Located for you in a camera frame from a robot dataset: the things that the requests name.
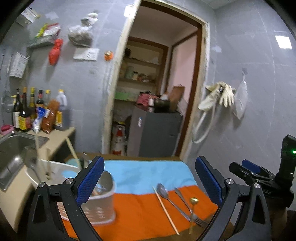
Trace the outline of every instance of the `storage shelf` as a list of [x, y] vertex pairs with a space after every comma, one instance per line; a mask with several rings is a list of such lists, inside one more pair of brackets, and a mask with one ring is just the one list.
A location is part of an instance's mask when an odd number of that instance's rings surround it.
[[137, 83], [137, 84], [140, 84], [140, 85], [151, 85], [151, 86], [155, 86], [155, 83], [142, 82], [142, 81], [133, 80], [133, 79], [119, 78], [118, 80], [119, 81], [122, 81], [122, 82]]
[[121, 99], [115, 99], [115, 100], [126, 101], [126, 102], [136, 102], [135, 100], [121, 100]]
[[133, 64], [139, 64], [139, 65], [148, 66], [148, 67], [152, 67], [152, 68], [158, 68], [159, 67], [159, 64], [148, 63], [148, 62], [133, 59], [133, 58], [123, 58], [123, 59], [126, 62], [133, 63]]

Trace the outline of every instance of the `ceiling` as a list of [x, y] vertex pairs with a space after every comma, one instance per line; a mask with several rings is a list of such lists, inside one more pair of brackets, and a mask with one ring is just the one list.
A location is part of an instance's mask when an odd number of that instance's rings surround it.
[[207, 3], [211, 8], [217, 9], [226, 4], [234, 2], [236, 0], [202, 0], [203, 2]]
[[192, 33], [196, 30], [196, 27], [170, 14], [140, 6], [130, 35], [139, 37], [139, 35], [149, 34], [150, 36], [161, 38], [155, 42], [162, 42], [162, 44], [166, 45], [186, 29]]

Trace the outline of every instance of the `pink wall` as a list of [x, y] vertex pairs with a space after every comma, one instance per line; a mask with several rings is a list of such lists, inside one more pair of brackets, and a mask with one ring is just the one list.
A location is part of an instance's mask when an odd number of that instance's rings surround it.
[[181, 84], [185, 86], [184, 100], [188, 102], [193, 70], [195, 64], [197, 36], [193, 36], [187, 41], [175, 47], [170, 69], [170, 78], [168, 82], [168, 92], [172, 91], [173, 86]]

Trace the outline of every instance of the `fork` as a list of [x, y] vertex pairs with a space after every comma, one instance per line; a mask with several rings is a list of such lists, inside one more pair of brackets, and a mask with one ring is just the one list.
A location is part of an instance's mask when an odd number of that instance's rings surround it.
[[[180, 192], [180, 190], [177, 189], [177, 188], [175, 188], [175, 193], [181, 198], [181, 200], [183, 201], [183, 203], [185, 203], [186, 207], [188, 208], [188, 210], [189, 210], [190, 213], [191, 213], [190, 206], [189, 206], [188, 203], [185, 201], [185, 199], [184, 199], [182, 193]], [[205, 227], [208, 225], [208, 223], [207, 223], [206, 221], [203, 221], [202, 219], [200, 219], [195, 213], [193, 213], [193, 221], [194, 221], [197, 225], [199, 225], [199, 226], [201, 226], [201, 227], [203, 227], [203, 228], [205, 228]]]

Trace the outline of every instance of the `white hose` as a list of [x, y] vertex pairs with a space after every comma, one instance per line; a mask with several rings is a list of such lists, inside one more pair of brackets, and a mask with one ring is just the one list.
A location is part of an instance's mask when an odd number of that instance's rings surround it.
[[195, 136], [197, 135], [197, 132], [200, 128], [200, 126], [202, 125], [208, 111], [205, 111], [203, 114], [202, 114], [202, 117], [200, 118], [200, 121], [198, 122], [196, 128], [194, 129], [193, 133], [192, 133], [192, 142], [194, 144], [198, 144], [198, 143], [201, 143], [208, 135], [208, 133], [210, 132], [210, 129], [211, 129], [211, 126], [212, 126], [212, 123], [213, 123], [213, 119], [214, 119], [214, 115], [215, 115], [215, 109], [216, 109], [216, 102], [215, 104], [213, 105], [213, 110], [212, 110], [212, 116], [211, 116], [211, 121], [210, 121], [210, 124], [209, 124], [209, 127], [207, 128], [207, 130], [205, 131], [205, 133], [203, 134], [203, 136], [201, 138], [199, 138], [198, 140], [194, 140], [195, 139]]

